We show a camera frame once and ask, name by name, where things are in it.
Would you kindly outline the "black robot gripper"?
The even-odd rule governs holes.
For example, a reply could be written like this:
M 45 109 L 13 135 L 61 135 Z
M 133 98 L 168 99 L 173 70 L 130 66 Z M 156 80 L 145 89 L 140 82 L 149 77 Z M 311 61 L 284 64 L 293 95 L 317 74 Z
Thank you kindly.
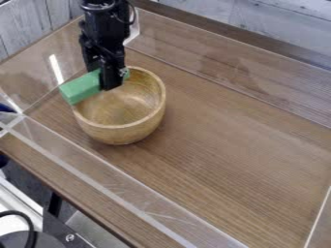
M 129 36 L 129 2 L 81 2 L 78 43 L 88 72 L 100 71 L 101 90 L 118 87 L 129 76 L 124 40 Z

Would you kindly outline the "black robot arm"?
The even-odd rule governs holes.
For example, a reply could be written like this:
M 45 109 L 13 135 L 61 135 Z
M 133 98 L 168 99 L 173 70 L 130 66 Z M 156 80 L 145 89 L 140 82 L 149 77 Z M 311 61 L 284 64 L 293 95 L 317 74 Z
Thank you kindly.
M 130 35 L 129 2 L 126 0 L 81 0 L 84 19 L 78 22 L 85 67 L 100 70 L 100 89 L 122 84 L 125 67 L 124 41 Z

